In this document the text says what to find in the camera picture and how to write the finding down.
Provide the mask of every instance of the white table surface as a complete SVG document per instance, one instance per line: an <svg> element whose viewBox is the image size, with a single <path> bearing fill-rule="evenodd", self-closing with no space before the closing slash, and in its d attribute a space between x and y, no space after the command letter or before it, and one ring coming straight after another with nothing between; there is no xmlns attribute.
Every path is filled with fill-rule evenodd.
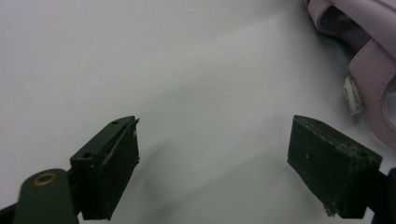
<svg viewBox="0 0 396 224"><path fill-rule="evenodd" d="M370 223L327 217L286 162L298 114L395 166L349 115L350 56L300 0L2 1L0 207L135 115L141 161L110 223Z"/></svg>

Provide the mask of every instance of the black plastic part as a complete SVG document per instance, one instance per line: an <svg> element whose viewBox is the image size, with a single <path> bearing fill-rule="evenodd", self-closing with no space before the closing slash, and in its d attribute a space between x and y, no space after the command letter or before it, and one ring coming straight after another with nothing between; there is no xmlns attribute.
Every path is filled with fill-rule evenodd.
<svg viewBox="0 0 396 224"><path fill-rule="evenodd" d="M51 169L26 179L13 223L77 224L66 171Z"/></svg>
<svg viewBox="0 0 396 224"><path fill-rule="evenodd" d="M288 163L329 216L362 218L382 157L315 119L295 116Z"/></svg>
<svg viewBox="0 0 396 224"><path fill-rule="evenodd" d="M12 204L0 210L0 223L11 224L14 221L16 204Z"/></svg>
<svg viewBox="0 0 396 224"><path fill-rule="evenodd" d="M387 198L389 210L393 217L393 223L396 223L396 168L390 170L387 179Z"/></svg>
<svg viewBox="0 0 396 224"><path fill-rule="evenodd" d="M111 219L139 163L137 122L134 116L110 122L70 159L84 219Z"/></svg>

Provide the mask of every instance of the white tag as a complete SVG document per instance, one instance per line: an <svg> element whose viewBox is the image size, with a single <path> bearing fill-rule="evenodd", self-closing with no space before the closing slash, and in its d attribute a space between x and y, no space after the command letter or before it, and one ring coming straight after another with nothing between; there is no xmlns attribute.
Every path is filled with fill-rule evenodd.
<svg viewBox="0 0 396 224"><path fill-rule="evenodd" d="M352 76L346 78L344 86L344 94L346 96L347 104L351 115L359 114L363 110L361 95L359 94L358 86Z"/></svg>

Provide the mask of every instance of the dark green gripper pad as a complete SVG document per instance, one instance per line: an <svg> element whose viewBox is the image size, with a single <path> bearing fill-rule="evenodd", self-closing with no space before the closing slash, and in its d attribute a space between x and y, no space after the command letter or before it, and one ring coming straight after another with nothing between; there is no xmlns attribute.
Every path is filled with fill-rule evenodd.
<svg viewBox="0 0 396 224"><path fill-rule="evenodd" d="M364 216L381 156L319 120L294 116L288 157L329 216Z"/></svg>

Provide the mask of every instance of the yellow ring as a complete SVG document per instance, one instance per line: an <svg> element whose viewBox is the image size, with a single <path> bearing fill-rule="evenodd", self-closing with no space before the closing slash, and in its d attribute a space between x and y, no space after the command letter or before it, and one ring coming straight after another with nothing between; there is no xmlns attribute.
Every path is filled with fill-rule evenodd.
<svg viewBox="0 0 396 224"><path fill-rule="evenodd" d="M40 180L43 177L47 177L49 176L49 179L46 180ZM53 182L56 179L56 174L55 173L45 173L42 174L38 177L35 178L35 180L33 181L33 184L36 186L44 186L44 185L48 185L49 183Z"/></svg>

